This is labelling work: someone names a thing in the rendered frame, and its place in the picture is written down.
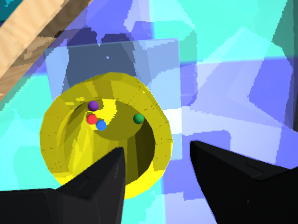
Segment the red marble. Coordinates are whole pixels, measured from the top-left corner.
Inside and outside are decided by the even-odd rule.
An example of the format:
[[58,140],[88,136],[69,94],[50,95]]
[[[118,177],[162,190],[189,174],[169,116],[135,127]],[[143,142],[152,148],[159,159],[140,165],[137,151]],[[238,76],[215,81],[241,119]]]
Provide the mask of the red marble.
[[97,118],[94,114],[90,114],[90,115],[87,116],[88,124],[93,125],[93,124],[96,123],[96,121],[97,121]]

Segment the blue marble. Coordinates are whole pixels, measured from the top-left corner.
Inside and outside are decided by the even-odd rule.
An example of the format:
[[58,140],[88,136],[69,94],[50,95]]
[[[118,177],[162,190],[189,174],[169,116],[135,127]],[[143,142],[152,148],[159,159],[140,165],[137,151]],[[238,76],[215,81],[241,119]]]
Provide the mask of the blue marble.
[[99,120],[96,122],[95,127],[97,130],[102,131],[106,128],[106,123],[103,120]]

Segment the yellow cup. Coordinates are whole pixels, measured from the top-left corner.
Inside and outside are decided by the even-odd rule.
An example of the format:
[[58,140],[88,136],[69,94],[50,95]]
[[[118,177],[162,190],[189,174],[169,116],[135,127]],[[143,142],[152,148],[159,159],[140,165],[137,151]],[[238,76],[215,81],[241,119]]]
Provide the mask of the yellow cup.
[[[91,101],[98,103],[95,112],[88,109]],[[90,114],[106,128],[88,124]],[[135,114],[143,115],[141,124],[133,121]],[[39,136],[40,153],[61,185],[123,147],[125,199],[149,190],[163,176],[173,147],[169,121],[148,87],[118,72],[94,76],[58,95],[44,113]]]

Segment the green marble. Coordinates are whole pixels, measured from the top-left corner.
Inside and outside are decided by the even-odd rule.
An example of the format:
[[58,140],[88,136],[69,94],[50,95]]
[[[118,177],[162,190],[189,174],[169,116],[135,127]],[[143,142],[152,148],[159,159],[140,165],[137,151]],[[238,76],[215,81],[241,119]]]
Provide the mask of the green marble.
[[135,114],[134,117],[133,117],[133,121],[136,124],[141,124],[144,121],[144,117],[143,117],[142,114]]

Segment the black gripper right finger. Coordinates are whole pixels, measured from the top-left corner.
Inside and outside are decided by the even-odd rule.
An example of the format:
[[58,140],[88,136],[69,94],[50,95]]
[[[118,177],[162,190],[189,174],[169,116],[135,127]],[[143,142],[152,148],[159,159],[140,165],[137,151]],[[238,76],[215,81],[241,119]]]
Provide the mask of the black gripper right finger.
[[298,166],[285,168],[199,140],[191,165],[217,224],[298,224]]

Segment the tan wooden bar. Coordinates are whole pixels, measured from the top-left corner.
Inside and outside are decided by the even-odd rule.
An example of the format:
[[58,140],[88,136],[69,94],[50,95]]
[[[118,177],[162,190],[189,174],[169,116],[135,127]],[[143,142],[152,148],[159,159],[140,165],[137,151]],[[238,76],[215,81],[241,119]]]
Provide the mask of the tan wooden bar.
[[0,28],[0,102],[93,0],[23,0]]

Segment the purple marble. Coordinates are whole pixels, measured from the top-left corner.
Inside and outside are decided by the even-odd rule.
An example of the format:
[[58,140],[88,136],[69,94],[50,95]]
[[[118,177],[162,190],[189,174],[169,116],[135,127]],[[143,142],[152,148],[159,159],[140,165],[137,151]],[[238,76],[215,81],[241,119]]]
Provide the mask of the purple marble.
[[92,112],[95,112],[98,109],[98,103],[95,101],[89,102],[88,109]]

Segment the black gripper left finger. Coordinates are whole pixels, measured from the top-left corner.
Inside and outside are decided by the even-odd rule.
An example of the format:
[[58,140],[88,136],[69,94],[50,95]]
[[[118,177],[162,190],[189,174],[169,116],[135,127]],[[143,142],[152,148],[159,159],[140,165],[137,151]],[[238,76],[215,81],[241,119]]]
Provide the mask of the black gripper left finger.
[[121,224],[124,148],[117,147],[66,184],[0,191],[0,224]]

